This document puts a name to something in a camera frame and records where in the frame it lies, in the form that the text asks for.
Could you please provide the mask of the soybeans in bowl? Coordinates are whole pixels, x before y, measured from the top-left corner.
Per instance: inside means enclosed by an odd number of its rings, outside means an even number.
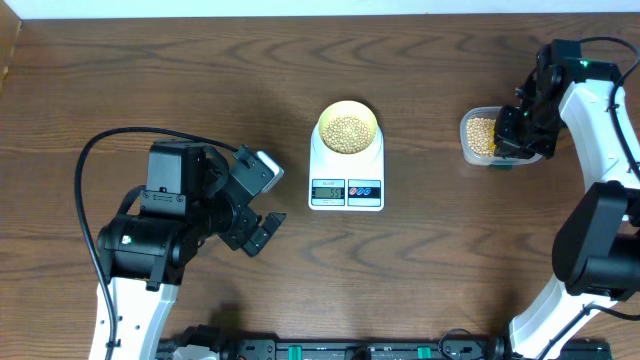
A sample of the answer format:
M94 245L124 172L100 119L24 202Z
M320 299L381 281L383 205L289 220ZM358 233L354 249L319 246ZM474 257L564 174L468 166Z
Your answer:
M356 154L373 141L371 126L356 116L339 116L328 121L321 131L324 144L340 154Z

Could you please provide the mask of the white digital kitchen scale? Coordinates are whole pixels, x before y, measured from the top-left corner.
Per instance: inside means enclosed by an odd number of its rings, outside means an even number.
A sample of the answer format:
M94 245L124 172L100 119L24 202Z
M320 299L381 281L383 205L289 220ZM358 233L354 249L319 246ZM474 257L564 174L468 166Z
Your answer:
M385 206L384 138L379 127L361 152L327 147L317 124L311 136L308 206L317 211L377 212Z

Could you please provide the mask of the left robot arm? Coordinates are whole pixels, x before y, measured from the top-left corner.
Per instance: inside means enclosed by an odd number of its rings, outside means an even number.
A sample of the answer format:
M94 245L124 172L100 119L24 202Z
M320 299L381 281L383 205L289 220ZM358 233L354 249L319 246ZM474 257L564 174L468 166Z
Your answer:
M229 164L213 146L157 141L147 182L131 190L98 237L108 293L98 300L93 359L152 359L187 263L219 237L256 256L285 214L249 206L283 176L265 152L241 146Z

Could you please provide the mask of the clear plastic soybean container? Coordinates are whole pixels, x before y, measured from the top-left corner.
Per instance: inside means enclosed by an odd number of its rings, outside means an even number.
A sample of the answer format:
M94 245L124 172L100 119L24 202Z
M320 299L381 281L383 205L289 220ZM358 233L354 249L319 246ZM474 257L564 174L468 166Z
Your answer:
M500 110L500 106L479 107L470 110L463 117L460 123L460 139L465 160L472 165L500 167L527 165L540 160L542 156L539 154L530 159L494 155L494 126Z

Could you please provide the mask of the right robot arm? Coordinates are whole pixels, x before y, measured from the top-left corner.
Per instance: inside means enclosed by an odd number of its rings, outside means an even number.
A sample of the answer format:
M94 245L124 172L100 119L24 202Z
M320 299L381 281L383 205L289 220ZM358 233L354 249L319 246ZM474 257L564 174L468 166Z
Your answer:
M551 158L562 129L573 139L585 194L558 231L553 276L508 333L485 348L488 359L556 359L564 345L599 313L632 320L614 305L639 290L639 141L629 120L613 62L582 55L583 40L556 39L536 55L536 66L504 106L494 127L502 158Z

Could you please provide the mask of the pale yellow plastic bowl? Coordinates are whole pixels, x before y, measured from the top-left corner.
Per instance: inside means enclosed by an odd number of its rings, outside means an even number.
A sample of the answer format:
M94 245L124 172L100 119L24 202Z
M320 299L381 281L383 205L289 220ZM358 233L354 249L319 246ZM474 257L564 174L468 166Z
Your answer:
M357 101L343 100L322 112L318 131L322 143L331 151L352 155L373 144L378 124L369 107Z

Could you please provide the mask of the soybeans in container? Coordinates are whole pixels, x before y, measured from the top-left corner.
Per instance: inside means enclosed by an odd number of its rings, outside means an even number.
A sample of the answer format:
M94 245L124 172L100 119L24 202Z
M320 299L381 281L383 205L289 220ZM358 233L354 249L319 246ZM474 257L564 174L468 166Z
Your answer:
M493 157L490 155L488 145L490 142L494 142L495 124L495 119L482 117L474 117L467 121L468 144L475 154Z

